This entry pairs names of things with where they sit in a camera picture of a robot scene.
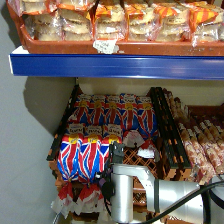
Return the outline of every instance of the plastic bag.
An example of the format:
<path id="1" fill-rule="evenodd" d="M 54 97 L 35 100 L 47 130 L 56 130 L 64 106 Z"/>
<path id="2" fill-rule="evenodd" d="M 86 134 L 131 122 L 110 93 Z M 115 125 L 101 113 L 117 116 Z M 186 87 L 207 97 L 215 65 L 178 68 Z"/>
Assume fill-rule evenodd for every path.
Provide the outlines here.
<path id="1" fill-rule="evenodd" d="M 177 3 L 152 4 L 159 15 L 160 27 L 155 41 L 182 41 L 190 38 L 189 10 Z"/>
<path id="2" fill-rule="evenodd" d="M 123 40 L 126 19 L 118 0 L 101 0 L 95 14 L 95 40 Z"/>
<path id="3" fill-rule="evenodd" d="M 158 16 L 154 14 L 154 9 L 141 0 L 126 0 L 124 7 L 128 18 L 128 40 L 152 40 L 158 25 Z"/>
<path id="4" fill-rule="evenodd" d="M 18 16 L 51 13 L 57 9 L 55 0 L 9 0 Z"/>
<path id="5" fill-rule="evenodd" d="M 60 9 L 65 41 L 89 41 L 92 39 L 91 15 L 87 11 Z"/>
<path id="6" fill-rule="evenodd" d="M 192 45 L 195 47 L 200 42 L 218 41 L 219 29 L 223 23 L 223 9 L 204 1 L 184 5 L 190 9 Z"/>
<path id="7" fill-rule="evenodd" d="M 94 0 L 57 0 L 57 7 L 68 10 L 87 11 L 95 5 Z"/>

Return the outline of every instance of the blue shelf edge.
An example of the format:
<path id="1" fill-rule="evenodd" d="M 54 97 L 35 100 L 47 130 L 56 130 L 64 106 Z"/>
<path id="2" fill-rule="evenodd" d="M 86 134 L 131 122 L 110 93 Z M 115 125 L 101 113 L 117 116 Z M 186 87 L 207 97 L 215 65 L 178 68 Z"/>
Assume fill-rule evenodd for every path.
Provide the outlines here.
<path id="1" fill-rule="evenodd" d="M 9 61 L 15 76 L 224 80 L 224 56 L 11 53 Z"/>

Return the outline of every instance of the bread package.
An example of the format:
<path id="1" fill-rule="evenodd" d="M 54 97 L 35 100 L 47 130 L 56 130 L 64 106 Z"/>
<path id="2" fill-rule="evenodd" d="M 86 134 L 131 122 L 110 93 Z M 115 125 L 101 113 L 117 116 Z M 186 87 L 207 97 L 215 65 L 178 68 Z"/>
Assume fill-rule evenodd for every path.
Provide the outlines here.
<path id="1" fill-rule="evenodd" d="M 123 40 L 126 33 L 124 10 L 118 0 L 100 0 L 95 14 L 95 40 Z"/>
<path id="2" fill-rule="evenodd" d="M 189 39 L 189 9 L 178 3 L 153 3 L 154 12 L 159 16 L 160 28 L 156 41 L 170 42 Z"/>
<path id="3" fill-rule="evenodd" d="M 152 40 L 158 24 L 154 9 L 148 7 L 143 0 L 125 0 L 124 7 L 128 21 L 128 40 Z"/>
<path id="4" fill-rule="evenodd" d="M 57 7 L 69 10 L 87 11 L 95 5 L 94 0 L 57 0 Z"/>
<path id="5" fill-rule="evenodd" d="M 40 41 L 61 41 L 62 27 L 58 11 L 33 16 L 34 39 Z"/>
<path id="6" fill-rule="evenodd" d="M 9 0 L 8 3 L 19 16 L 51 13 L 57 9 L 56 0 Z"/>
<path id="7" fill-rule="evenodd" d="M 192 44 L 219 40 L 219 30 L 223 23 L 223 9 L 206 1 L 184 4 L 190 9 Z"/>
<path id="8" fill-rule="evenodd" d="M 88 11 L 60 9 L 65 41 L 92 39 L 92 23 Z"/>

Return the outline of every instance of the store shelf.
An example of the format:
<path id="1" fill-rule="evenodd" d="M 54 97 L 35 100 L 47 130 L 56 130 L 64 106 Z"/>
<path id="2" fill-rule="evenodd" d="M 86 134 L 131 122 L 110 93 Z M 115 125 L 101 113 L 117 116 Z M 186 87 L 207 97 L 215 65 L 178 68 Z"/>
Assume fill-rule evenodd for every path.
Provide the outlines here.
<path id="1" fill-rule="evenodd" d="M 29 54 L 19 47 L 9 61 L 15 76 L 224 80 L 224 56 Z"/>

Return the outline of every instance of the white wall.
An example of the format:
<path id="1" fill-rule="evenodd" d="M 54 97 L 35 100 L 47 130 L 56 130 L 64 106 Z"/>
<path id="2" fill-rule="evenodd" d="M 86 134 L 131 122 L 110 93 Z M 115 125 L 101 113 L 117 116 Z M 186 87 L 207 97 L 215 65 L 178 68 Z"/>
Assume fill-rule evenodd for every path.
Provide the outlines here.
<path id="1" fill-rule="evenodd" d="M 45 160 L 74 79 L 14 77 L 8 54 L 19 46 L 4 1 L 0 2 L 0 223 L 49 224 L 55 214 L 54 178 Z M 85 93 L 133 92 L 167 87 L 186 104 L 219 105 L 224 82 L 80 78 Z"/>

